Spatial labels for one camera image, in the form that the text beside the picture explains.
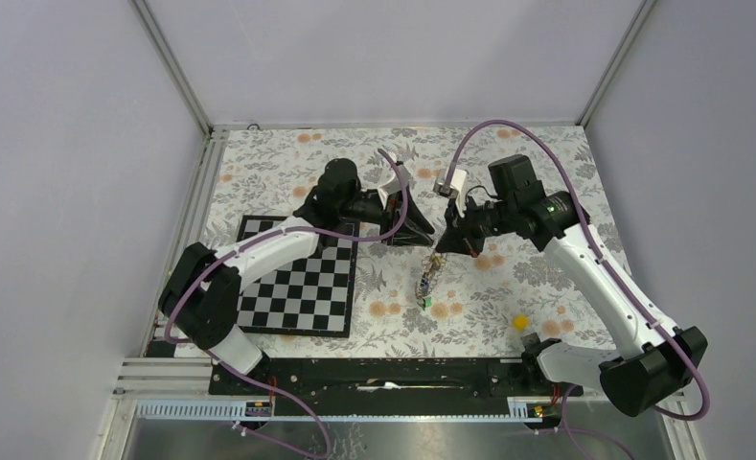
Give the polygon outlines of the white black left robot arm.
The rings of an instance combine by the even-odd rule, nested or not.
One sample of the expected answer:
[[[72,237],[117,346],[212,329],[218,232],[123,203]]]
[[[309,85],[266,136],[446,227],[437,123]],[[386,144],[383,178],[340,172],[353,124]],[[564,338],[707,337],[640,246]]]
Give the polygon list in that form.
[[[392,160],[392,179],[364,189],[355,163],[328,162],[304,203],[281,224],[224,249],[201,242],[186,247],[163,287],[158,309],[200,350],[232,372],[247,394],[265,388],[268,358],[237,323],[240,294],[276,269],[321,253],[345,240],[346,224],[378,227],[375,241],[389,246],[430,246],[435,232],[414,203],[408,171]]]

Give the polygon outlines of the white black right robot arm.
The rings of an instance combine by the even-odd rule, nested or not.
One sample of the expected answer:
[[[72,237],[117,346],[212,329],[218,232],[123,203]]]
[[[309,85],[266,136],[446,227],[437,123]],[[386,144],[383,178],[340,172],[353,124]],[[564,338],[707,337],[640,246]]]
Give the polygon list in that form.
[[[558,266],[596,311],[615,348],[537,340],[522,355],[522,385],[543,395],[558,382],[603,392],[635,417],[691,383],[708,347],[696,326],[681,329],[611,260],[585,210],[567,191],[547,194],[531,160],[514,154],[488,167],[495,199],[469,197],[465,171],[441,171],[433,190],[448,199],[441,253],[478,257],[486,238],[516,234]]]

